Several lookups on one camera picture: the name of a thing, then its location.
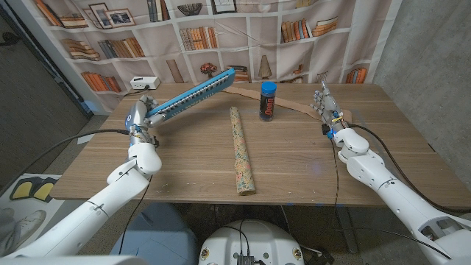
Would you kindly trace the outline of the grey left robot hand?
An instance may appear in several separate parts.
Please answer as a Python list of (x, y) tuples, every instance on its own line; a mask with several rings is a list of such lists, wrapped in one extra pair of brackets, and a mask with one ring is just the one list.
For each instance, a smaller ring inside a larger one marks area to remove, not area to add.
[(156, 127), (166, 120), (164, 114), (152, 114), (149, 118), (147, 113), (158, 106), (157, 100), (149, 95), (143, 95), (131, 108), (125, 118), (125, 128), (131, 131), (131, 127), (147, 132), (149, 128)]

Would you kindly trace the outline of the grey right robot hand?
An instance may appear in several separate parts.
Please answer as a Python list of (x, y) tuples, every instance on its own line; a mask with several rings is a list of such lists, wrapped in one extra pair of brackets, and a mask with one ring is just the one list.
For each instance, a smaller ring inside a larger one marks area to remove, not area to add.
[(320, 115), (321, 121), (335, 134), (348, 128), (348, 125), (344, 120), (343, 111), (337, 105), (325, 81), (322, 81), (321, 84), (322, 89), (315, 90), (314, 103), (311, 104), (311, 107)]

